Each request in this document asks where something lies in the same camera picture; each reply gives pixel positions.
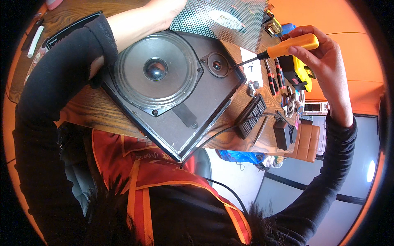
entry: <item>black sleeve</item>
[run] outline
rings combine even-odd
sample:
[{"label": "black sleeve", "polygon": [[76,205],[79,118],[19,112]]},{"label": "black sleeve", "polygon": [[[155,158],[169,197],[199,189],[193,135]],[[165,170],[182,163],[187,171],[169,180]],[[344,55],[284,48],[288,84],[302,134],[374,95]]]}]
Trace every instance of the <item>black sleeve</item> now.
[{"label": "black sleeve", "polygon": [[20,188],[48,245],[73,245],[86,221],[59,159],[60,111],[87,83],[91,63],[114,63],[117,48],[101,15],[54,46],[30,74],[15,110],[16,165]]},{"label": "black sleeve", "polygon": [[350,170],[357,136],[353,126],[343,128],[326,118],[327,147],[320,175],[283,211],[267,218],[286,245],[306,245],[328,212]]}]

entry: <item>person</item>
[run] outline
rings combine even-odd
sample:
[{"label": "person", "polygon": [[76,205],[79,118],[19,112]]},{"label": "person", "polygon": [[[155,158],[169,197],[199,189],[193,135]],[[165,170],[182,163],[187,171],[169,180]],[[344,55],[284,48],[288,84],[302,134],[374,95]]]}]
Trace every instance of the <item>person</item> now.
[{"label": "person", "polygon": [[306,245],[336,199],[352,163],[357,125],[338,44],[313,26],[301,26],[289,37],[314,33],[319,47],[288,51],[314,71],[330,112],[320,175],[291,205],[265,218],[256,204],[242,213],[201,177],[162,158],[154,144],[145,141],[141,151],[152,155],[137,158],[140,150],[124,148],[141,142],[93,130],[90,144],[102,178],[95,180],[84,216],[59,157],[54,122],[85,85],[98,86],[95,75],[114,64],[119,52],[169,28],[185,4],[151,0],[100,15],[61,40],[30,74],[15,110],[15,168],[48,245]]}]

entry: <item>plastic vent grille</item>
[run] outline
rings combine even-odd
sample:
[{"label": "plastic vent grille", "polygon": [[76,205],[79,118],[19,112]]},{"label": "plastic vent grille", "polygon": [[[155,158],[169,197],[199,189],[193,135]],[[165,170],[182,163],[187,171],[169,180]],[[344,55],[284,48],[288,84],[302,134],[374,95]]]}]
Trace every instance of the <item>plastic vent grille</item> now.
[{"label": "plastic vent grille", "polygon": [[268,0],[188,0],[170,30],[227,41],[258,52]]},{"label": "plastic vent grille", "polygon": [[[242,115],[239,117],[237,122],[242,122],[246,119],[249,119],[249,118],[252,118],[255,116],[261,116],[266,108],[267,107],[266,107],[266,104],[263,100],[263,97],[261,96],[261,94],[259,94],[259,95],[257,95],[256,98],[254,98],[249,103],[249,105],[243,111]],[[246,139],[246,137],[252,131],[253,127],[256,125],[256,123],[258,122],[259,119],[260,118],[248,120],[239,126],[239,130],[240,130],[240,133],[241,133],[243,139]]]}]

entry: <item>wooden table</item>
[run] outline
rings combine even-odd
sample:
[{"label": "wooden table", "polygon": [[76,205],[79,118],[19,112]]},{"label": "wooden table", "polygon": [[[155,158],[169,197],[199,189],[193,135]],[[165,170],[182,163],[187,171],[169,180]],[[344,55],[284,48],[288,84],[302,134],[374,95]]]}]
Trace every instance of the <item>wooden table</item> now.
[{"label": "wooden table", "polygon": [[[37,53],[39,45],[41,45],[46,37],[55,34],[58,30],[66,27],[72,22],[96,11],[102,10],[106,17],[111,15],[142,7],[146,0],[142,1],[99,1],[99,0],[67,0],[61,3],[55,10],[48,11],[44,15],[44,31],[40,37],[38,45],[34,54]],[[259,51],[264,51],[268,46],[273,46],[279,43],[279,39],[270,37],[266,32],[262,36],[262,43]],[[226,49],[232,55],[236,63],[242,62],[241,51],[239,46],[223,42]],[[14,76],[12,78],[11,85],[9,88],[10,100],[17,103],[19,101],[21,92],[24,86],[24,79],[26,78],[27,71],[32,63],[33,59],[27,58],[27,51],[22,52]],[[267,105],[266,112],[274,113],[275,110],[283,110],[280,107],[279,96],[273,97],[269,90],[268,77],[264,62],[262,65],[262,75],[264,86],[257,90],[264,98]],[[275,64],[272,59],[269,59],[270,69],[275,71]],[[235,96],[235,99],[229,105],[229,107],[220,116],[217,122],[212,127],[211,131],[202,140],[206,140],[208,137],[217,133],[218,131],[232,126],[235,119],[246,107],[251,100],[251,97],[246,93],[246,87],[243,86]],[[86,86],[78,93],[62,110],[61,119],[87,126],[103,131],[108,131],[117,134],[123,134],[131,137],[143,137],[137,127],[130,122],[130,120],[118,109],[118,107],[112,102],[109,96],[100,88],[93,90],[90,86]],[[294,125],[295,117],[289,118],[288,121]],[[234,131],[225,132],[205,145],[207,148],[223,149],[223,150],[239,150],[239,151],[253,151],[253,152],[264,152],[264,153],[292,153],[294,146],[290,146],[287,151],[277,148],[275,135],[273,132],[273,124],[275,120],[273,117],[269,117],[267,126],[265,127],[259,141],[256,145],[252,146],[252,142],[256,137],[257,131],[259,130],[262,119],[257,123],[257,126],[252,130],[246,140],[240,138]]]}]

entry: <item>speaker cabinet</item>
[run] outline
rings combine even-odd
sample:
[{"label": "speaker cabinet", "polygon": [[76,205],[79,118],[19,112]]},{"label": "speaker cabinet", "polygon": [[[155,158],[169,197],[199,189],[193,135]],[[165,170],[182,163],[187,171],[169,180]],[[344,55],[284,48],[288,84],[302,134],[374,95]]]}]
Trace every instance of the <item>speaker cabinet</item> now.
[{"label": "speaker cabinet", "polygon": [[246,82],[233,65],[219,40],[166,30],[121,52],[102,86],[146,137],[182,161]]}]

